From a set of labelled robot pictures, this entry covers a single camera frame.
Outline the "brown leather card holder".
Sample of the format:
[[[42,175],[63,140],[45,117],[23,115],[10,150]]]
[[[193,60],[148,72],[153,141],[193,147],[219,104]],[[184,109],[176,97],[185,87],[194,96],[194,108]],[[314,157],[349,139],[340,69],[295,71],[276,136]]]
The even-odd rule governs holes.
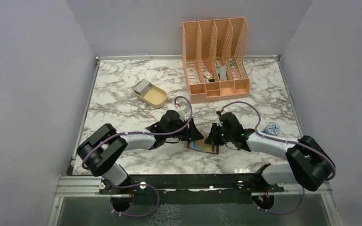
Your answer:
[[[192,149],[195,151],[203,152],[203,153],[210,153],[210,154],[219,154],[219,146],[214,146],[211,144],[206,144],[205,140],[208,137],[208,133],[204,132],[203,130],[199,130],[199,132],[203,135],[203,139],[192,141],[187,143],[187,148]]]

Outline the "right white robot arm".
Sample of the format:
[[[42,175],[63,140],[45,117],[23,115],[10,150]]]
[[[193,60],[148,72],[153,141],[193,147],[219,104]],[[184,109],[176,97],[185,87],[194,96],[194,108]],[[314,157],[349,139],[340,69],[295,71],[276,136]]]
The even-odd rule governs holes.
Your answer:
[[[335,164],[310,136],[284,140],[245,129],[233,113],[224,113],[213,123],[205,140],[210,145],[232,143],[238,150],[265,153],[286,161],[284,164],[263,165],[253,179],[254,188],[266,191],[275,184],[299,184],[316,191],[336,171]]]

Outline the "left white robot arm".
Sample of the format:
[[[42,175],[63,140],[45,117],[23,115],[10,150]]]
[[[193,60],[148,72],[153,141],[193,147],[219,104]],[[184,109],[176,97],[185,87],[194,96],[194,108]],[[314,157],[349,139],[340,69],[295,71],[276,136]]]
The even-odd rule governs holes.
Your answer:
[[[106,123],[80,144],[76,153],[85,169],[111,182],[121,194],[129,189],[129,175],[116,163],[120,155],[128,150],[156,149],[169,138],[191,142],[203,139],[203,135],[193,119],[185,118],[184,111],[168,110],[158,122],[140,131],[116,130]]]

